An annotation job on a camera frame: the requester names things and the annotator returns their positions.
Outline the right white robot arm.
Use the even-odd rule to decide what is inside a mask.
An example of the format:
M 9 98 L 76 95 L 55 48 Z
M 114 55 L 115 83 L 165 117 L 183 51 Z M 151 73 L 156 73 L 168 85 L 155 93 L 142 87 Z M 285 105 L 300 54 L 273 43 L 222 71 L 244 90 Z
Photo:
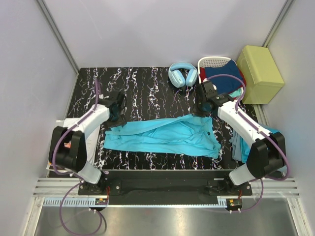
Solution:
M 228 123 L 250 147 L 245 164 L 233 170 L 223 183 L 224 191 L 234 195 L 241 184 L 261 179 L 286 165 L 285 139 L 280 132 L 272 133 L 251 119 L 227 93 L 218 94 L 210 81 L 196 86 L 196 114 L 218 116 Z

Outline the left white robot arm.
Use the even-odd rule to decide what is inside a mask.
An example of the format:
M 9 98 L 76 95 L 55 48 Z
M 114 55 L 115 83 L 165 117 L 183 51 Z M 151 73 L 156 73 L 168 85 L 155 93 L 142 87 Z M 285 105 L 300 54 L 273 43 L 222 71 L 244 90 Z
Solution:
M 100 195 L 106 190 L 105 174 L 88 161 L 86 139 L 102 123 L 108 127 L 126 124 L 123 108 L 125 95 L 115 92 L 104 99 L 97 99 L 96 104 L 78 120 L 68 126 L 57 126 L 52 133 L 48 160 L 55 172 L 57 168 L 69 170 L 85 182 L 89 189 Z

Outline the turquoise t-shirt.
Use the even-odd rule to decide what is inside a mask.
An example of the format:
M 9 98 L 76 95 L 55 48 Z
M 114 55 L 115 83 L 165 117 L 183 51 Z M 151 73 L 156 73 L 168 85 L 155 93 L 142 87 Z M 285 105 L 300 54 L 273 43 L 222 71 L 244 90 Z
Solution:
M 185 115 L 147 121 L 131 121 L 105 132 L 104 148 L 184 154 L 217 159 L 221 149 L 213 134 L 211 117 Z

